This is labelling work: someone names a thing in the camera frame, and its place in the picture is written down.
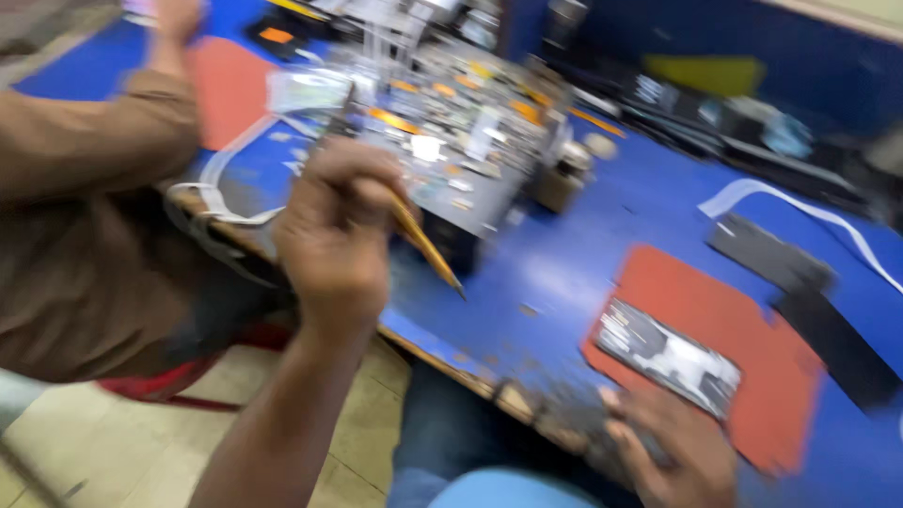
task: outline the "yellow pencil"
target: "yellow pencil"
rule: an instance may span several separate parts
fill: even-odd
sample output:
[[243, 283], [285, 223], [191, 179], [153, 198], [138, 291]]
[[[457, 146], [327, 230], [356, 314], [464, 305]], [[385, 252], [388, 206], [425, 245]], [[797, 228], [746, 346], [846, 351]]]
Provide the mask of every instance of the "yellow pencil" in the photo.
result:
[[454, 290], [457, 291], [458, 294], [461, 295], [461, 298], [466, 302], [467, 297], [464, 296], [464, 286], [458, 278], [454, 276], [454, 272], [449, 268], [448, 263], [445, 262], [445, 259], [442, 257], [442, 254], [439, 253], [439, 250], [436, 250], [433, 243], [426, 238], [426, 234], [424, 234], [424, 231], [417, 225], [417, 219], [415, 219], [411, 214], [411, 211], [408, 210], [405, 202], [395, 193], [392, 193], [392, 213], [408, 236], [411, 237], [411, 240], [414, 241], [417, 248], [424, 254], [426, 260], [430, 263], [430, 266], [432, 266], [433, 269], [436, 270], [436, 273], [439, 274], [439, 277], [447, 282], [449, 286], [454, 287]]

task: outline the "light blue cloth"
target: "light blue cloth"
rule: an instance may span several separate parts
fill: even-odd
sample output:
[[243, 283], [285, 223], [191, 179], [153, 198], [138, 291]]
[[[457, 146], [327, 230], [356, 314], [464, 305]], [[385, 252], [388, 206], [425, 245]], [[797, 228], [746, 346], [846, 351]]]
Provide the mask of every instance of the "light blue cloth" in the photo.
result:
[[452, 482], [429, 508], [600, 508], [577, 489], [517, 469], [480, 469]]

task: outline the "orange label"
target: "orange label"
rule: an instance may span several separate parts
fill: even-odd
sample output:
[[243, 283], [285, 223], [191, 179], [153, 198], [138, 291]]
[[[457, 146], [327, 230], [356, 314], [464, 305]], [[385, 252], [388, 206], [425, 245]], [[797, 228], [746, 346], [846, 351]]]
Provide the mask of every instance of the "orange label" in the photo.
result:
[[285, 44], [286, 42], [294, 39], [294, 35], [291, 35], [288, 32], [283, 32], [282, 30], [276, 30], [273, 27], [267, 28], [266, 30], [260, 33], [260, 36], [268, 41], [279, 42], [280, 44]]
[[416, 86], [412, 85], [411, 83], [408, 83], [407, 81], [401, 81], [401, 80], [392, 81], [392, 86], [397, 89], [409, 91], [409, 92], [416, 92], [418, 90], [418, 88]]
[[465, 87], [467, 87], [469, 89], [475, 90], [475, 89], [479, 88], [479, 85], [477, 85], [477, 83], [474, 83], [473, 80], [471, 80], [467, 76], [456, 76], [454, 80], [458, 81], [460, 84], [464, 85]]
[[539, 122], [539, 111], [536, 111], [536, 108], [519, 100], [512, 100], [511, 102], [508, 102], [508, 105], [527, 120], [530, 120], [537, 125], [542, 125]]
[[529, 95], [531, 99], [535, 100], [536, 104], [539, 104], [540, 106], [545, 106], [546, 108], [552, 106], [552, 100], [549, 99], [549, 96], [545, 94], [539, 93], [538, 91], [529, 90], [527, 92], [527, 95]]
[[417, 126], [405, 121], [404, 118], [389, 113], [385, 109], [370, 108], [370, 115], [379, 118], [380, 120], [386, 122], [388, 125], [395, 127], [396, 129], [403, 130], [406, 133], [420, 134], [420, 129], [417, 128]]
[[433, 83], [433, 89], [443, 94], [445, 97], [454, 97], [456, 93], [452, 87], [441, 83]]

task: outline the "blue jeans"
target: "blue jeans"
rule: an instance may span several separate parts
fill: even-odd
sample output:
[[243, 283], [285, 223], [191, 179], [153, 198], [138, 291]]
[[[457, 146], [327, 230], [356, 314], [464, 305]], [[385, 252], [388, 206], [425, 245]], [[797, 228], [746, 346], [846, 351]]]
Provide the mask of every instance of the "blue jeans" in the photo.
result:
[[386, 508], [425, 508], [458, 477], [492, 466], [560, 478], [609, 508], [642, 506], [635, 494], [597, 474], [579, 457], [417, 362], [405, 395]]

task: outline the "red mat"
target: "red mat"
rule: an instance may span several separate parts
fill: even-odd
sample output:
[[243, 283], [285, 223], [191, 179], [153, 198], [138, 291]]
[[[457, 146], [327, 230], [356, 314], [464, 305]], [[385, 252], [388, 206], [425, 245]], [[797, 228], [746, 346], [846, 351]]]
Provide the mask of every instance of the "red mat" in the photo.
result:
[[275, 64], [228, 39], [204, 37], [189, 57], [202, 144], [221, 150], [266, 115], [266, 75]]
[[[769, 325], [737, 289], [648, 245], [630, 252], [612, 297], [737, 363], [743, 377], [727, 421], [731, 443], [770, 475], [800, 470], [824, 367], [780, 315]], [[592, 368], [628, 390], [657, 387], [596, 347], [598, 326], [582, 347]]]

